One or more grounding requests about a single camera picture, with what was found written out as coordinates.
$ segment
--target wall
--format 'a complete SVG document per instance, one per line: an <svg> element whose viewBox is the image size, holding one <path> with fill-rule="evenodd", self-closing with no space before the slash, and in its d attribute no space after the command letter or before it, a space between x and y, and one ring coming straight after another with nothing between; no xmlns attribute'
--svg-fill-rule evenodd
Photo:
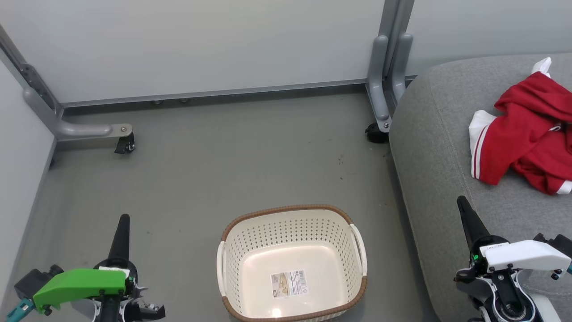
<svg viewBox="0 0 572 322"><path fill-rule="evenodd" d="M48 159L54 136L22 97L23 80L0 50L0 304Z"/></svg>
<svg viewBox="0 0 572 322"><path fill-rule="evenodd" d="M415 0L406 75L447 61L572 52L570 0Z"/></svg>
<svg viewBox="0 0 572 322"><path fill-rule="evenodd" d="M383 5L383 0L6 0L0 22L58 101L72 106L363 81Z"/></svg>

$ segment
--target white plastic basket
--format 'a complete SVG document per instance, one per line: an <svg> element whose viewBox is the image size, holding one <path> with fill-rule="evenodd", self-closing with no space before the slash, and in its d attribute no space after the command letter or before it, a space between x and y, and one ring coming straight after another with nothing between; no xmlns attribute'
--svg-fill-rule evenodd
<svg viewBox="0 0 572 322"><path fill-rule="evenodd" d="M325 321L362 299L366 250L336 207L268 209L228 225L217 278L225 307L241 321Z"/></svg>

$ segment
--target gray sofa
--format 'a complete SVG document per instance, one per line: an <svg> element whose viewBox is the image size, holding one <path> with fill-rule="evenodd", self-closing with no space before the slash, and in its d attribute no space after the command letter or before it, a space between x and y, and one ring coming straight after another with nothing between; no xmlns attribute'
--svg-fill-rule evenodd
<svg viewBox="0 0 572 322"><path fill-rule="evenodd" d="M479 316L453 277L468 264L456 206L467 196L492 234L511 242L572 237L572 195L548 196L509 171L498 186L473 179L468 125L479 109L493 107L534 63L550 56L552 78L572 90L572 54L476 58L436 66L418 76L396 108L390 144L431 302L442 322ZM553 281L535 272L528 290L546 295L563 322L572 321L572 278Z"/></svg>

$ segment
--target white sleeve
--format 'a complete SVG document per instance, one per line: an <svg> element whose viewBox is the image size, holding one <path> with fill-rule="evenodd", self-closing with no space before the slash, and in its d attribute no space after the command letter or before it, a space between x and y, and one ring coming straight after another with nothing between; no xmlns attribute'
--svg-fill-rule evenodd
<svg viewBox="0 0 572 322"><path fill-rule="evenodd" d="M548 76L548 78L551 78L550 74L548 74L548 68L550 68L550 64L552 64L552 59L550 57L544 58L543 60L534 64L533 71L531 72L531 74L534 74L536 72L541 72L544 75Z"/></svg>
<svg viewBox="0 0 572 322"><path fill-rule="evenodd" d="M572 181L566 180L556 193L559 195L566 195L569 194L570 191L572 191Z"/></svg>
<svg viewBox="0 0 572 322"><path fill-rule="evenodd" d="M483 146L483 138L488 129L488 125L496 119L485 111L476 111L472 116L471 124L468 126L468 135L471 143L471 176L480 177L480 151Z"/></svg>

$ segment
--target label sticker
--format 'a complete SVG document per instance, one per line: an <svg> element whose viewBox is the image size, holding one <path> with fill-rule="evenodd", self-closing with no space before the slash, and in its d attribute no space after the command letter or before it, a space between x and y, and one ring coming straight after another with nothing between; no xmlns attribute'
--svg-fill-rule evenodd
<svg viewBox="0 0 572 322"><path fill-rule="evenodd" d="M271 275L274 298L308 294L308 284L303 270Z"/></svg>

